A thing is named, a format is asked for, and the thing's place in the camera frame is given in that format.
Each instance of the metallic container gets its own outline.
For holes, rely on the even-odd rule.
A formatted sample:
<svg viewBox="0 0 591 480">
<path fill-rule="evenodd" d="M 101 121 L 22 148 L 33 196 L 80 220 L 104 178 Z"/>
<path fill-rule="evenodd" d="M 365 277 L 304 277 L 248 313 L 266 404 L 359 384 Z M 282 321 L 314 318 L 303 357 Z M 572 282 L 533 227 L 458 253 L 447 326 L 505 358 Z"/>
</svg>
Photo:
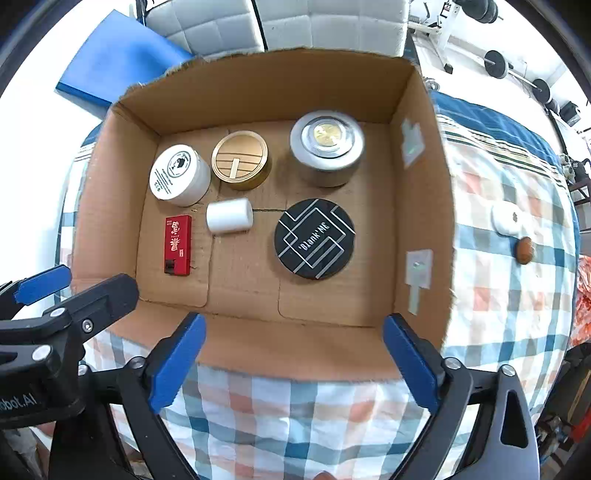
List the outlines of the metallic container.
<svg viewBox="0 0 591 480">
<path fill-rule="evenodd" d="M 321 110 L 295 123 L 290 147 L 304 179 L 319 187 L 336 187 L 347 183 L 357 169 L 365 139 L 349 115 Z"/>
<path fill-rule="evenodd" d="M 269 176 L 271 158 L 259 134 L 240 130 L 220 140 L 212 154 L 216 177 L 235 190 L 251 190 Z"/>
</svg>

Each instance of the black kettle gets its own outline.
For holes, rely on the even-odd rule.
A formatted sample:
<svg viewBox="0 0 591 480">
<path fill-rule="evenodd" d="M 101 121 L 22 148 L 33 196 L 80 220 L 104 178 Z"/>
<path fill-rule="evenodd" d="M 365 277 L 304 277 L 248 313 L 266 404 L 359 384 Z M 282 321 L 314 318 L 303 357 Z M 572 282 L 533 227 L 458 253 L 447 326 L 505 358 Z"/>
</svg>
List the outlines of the black kettle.
<svg viewBox="0 0 591 480">
<path fill-rule="evenodd" d="M 574 181 L 575 182 L 589 179 L 589 175 L 587 175 L 587 172 L 585 171 L 585 163 L 588 163 L 591 165 L 591 160 L 589 160 L 588 158 L 585 158 L 584 160 L 581 160 L 581 161 L 573 160 L 573 162 L 571 163 L 571 165 L 573 166 L 573 170 L 574 170 Z"/>
</svg>

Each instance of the silver jar lid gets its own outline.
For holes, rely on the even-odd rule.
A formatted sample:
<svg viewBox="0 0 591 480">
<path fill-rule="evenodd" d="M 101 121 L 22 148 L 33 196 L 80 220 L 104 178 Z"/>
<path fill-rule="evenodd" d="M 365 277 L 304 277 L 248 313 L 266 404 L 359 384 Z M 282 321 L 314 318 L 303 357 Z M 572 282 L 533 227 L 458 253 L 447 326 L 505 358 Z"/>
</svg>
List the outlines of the silver jar lid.
<svg viewBox="0 0 591 480">
<path fill-rule="evenodd" d="M 291 130 L 295 157 L 316 170 L 336 171 L 354 164 L 363 153 L 363 132 L 349 115 L 317 111 L 300 118 Z"/>
</svg>

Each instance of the dumbbell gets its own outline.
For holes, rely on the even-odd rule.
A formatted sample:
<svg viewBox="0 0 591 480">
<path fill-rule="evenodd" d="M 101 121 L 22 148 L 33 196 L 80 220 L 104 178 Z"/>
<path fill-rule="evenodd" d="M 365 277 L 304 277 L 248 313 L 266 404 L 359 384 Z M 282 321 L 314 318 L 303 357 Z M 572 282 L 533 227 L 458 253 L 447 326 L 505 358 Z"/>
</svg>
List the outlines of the dumbbell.
<svg viewBox="0 0 591 480">
<path fill-rule="evenodd" d="M 493 23 L 499 17 L 495 0 L 454 0 L 464 13 L 480 23 Z"/>
<path fill-rule="evenodd" d="M 496 79 L 503 79 L 507 74 L 513 75 L 513 77 L 521 80 L 532 87 L 532 93 L 536 100 L 543 105 L 546 105 L 554 113 L 560 112 L 558 103 L 552 98 L 552 92 L 548 84 L 542 79 L 535 79 L 530 82 L 528 79 L 522 77 L 518 73 L 513 71 L 513 65 L 507 62 L 506 58 L 496 50 L 489 50 L 484 55 L 484 68 L 491 77 Z"/>
</svg>

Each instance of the silver canister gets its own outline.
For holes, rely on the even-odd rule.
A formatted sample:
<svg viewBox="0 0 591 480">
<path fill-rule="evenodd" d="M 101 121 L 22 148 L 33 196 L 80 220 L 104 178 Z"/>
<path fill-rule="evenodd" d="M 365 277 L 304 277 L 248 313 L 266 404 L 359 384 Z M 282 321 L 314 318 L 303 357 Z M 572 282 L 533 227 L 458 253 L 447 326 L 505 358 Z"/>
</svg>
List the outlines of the silver canister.
<svg viewBox="0 0 591 480">
<path fill-rule="evenodd" d="M 320 110 L 300 118 L 290 134 L 302 177 L 319 187 L 347 183 L 365 150 L 359 124 L 349 115 Z"/>
</svg>

